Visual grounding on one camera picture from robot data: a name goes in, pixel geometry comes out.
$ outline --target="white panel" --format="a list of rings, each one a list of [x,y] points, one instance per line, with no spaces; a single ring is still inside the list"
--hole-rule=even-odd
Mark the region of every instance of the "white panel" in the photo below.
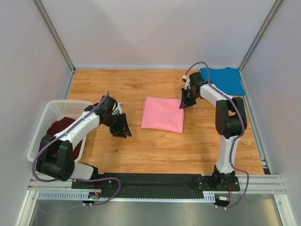
[[[32,0],[2,0],[0,31],[0,225],[12,226],[32,177],[33,133],[46,103],[64,98],[71,72]]]
[[[239,67],[274,0],[43,0],[76,67]]]
[[[301,225],[301,3],[285,0],[243,78],[271,170],[280,174]]]

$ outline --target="white laundry basket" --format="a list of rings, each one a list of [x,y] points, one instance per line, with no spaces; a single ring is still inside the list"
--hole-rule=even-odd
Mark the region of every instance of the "white laundry basket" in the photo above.
[[[27,159],[29,161],[34,160],[35,156],[39,152],[41,139],[46,135],[46,132],[51,127],[52,123],[61,120],[63,117],[78,119],[85,108],[89,105],[92,105],[92,103],[84,100],[52,100],[48,102],[34,133],[27,153]],[[79,156],[74,161],[80,160],[83,154],[85,141],[86,137],[83,138]]]

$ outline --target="maroon fabric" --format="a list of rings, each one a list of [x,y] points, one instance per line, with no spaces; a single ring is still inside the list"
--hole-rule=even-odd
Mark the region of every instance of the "maroon fabric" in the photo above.
[[[54,136],[55,134],[61,132],[62,130],[66,129],[68,126],[70,126],[72,123],[74,123],[74,121],[75,121],[74,119],[68,118],[68,117],[64,117],[60,121],[55,121],[51,125],[51,127],[47,130],[46,134],[50,135],[50,136]],[[79,144],[73,150],[74,159],[77,159],[77,157],[79,156],[81,142],[82,142],[82,140],[79,142]]]

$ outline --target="blue cloth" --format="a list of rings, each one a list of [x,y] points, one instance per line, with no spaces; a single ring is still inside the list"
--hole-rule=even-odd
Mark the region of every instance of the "blue cloth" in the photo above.
[[[224,69],[209,68],[209,72],[210,81],[224,93],[232,96],[244,96],[246,94],[240,82],[239,69],[229,67]],[[203,79],[207,81],[206,68],[201,68],[201,74]]]

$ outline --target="pink cloth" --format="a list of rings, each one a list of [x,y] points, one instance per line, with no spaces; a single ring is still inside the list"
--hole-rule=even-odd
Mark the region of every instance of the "pink cloth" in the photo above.
[[[184,110],[180,103],[180,99],[146,97],[141,128],[183,133]]]

